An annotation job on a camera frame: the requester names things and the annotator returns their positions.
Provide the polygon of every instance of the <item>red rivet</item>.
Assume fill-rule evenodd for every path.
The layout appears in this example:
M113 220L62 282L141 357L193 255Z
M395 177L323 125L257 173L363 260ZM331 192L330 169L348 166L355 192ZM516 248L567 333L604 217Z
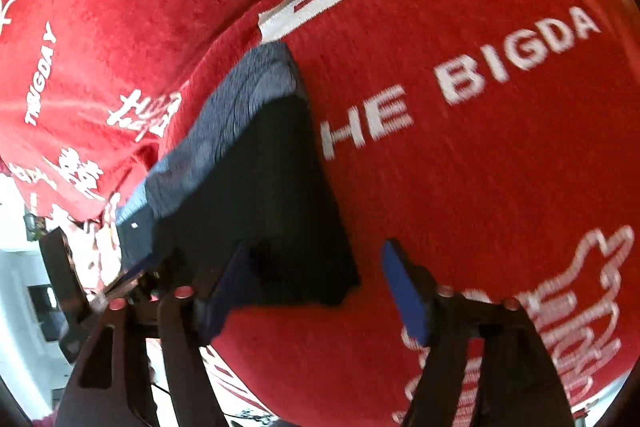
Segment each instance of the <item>red rivet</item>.
M440 286L440 285L436 288L436 292L440 297L446 297L446 298L452 297L454 293L453 288L451 286Z
M122 297L118 297L117 299L113 299L113 301L109 303L109 309L116 312L123 309L126 305L127 301Z
M515 297L509 297L502 302L502 305L507 308L510 312L515 312L520 309L520 301L518 301Z
M174 292L176 299L188 299L193 296L193 288L191 286L180 286Z

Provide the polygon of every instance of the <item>red shirt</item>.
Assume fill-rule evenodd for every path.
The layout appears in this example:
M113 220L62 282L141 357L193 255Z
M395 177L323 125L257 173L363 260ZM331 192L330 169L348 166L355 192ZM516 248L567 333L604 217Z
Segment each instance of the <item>red shirt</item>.
M640 351L637 27L600 2L14 0L0 152L40 213L93 217L248 48L282 38L363 284L338 310L237 312L216 350L289 421L392 425L426 355L380 269L397 237L441 283L518 296L577 403Z

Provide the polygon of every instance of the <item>blue foam pad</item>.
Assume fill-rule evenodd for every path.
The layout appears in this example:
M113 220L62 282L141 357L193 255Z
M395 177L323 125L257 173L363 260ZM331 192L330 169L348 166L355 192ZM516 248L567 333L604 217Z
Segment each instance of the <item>blue foam pad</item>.
M426 346L431 334L428 329L431 309L412 282L401 255L394 241L385 241L382 248L382 269L407 333L420 345Z

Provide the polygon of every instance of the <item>navy cloth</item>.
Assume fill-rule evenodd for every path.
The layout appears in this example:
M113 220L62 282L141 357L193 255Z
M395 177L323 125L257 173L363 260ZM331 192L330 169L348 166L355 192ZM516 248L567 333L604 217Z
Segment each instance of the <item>navy cloth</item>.
M246 53L207 99L188 135L117 210L125 269L151 254L156 221L174 213L197 190L258 111L291 95L306 99L286 44L269 42Z
M231 256L209 299L199 301L203 306L198 321L200 338L214 339L222 333L229 312L255 301L260 286L250 258L250 245L242 243Z

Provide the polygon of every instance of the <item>white wall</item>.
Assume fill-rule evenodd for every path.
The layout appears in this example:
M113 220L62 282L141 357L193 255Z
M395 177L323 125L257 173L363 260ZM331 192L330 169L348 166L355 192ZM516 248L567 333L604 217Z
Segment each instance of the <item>white wall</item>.
M620 389L622 389L628 376L628 373L623 375L614 382L611 382L595 396L572 408L574 412L584 409L585 407L589 410L589 415L585 419L586 427L594 427L604 413L607 412L607 409L613 403Z
M32 419L51 412L51 391L66 386L71 367L58 343L44 339L28 286L49 284L37 243L24 227L24 204L0 174L0 375Z

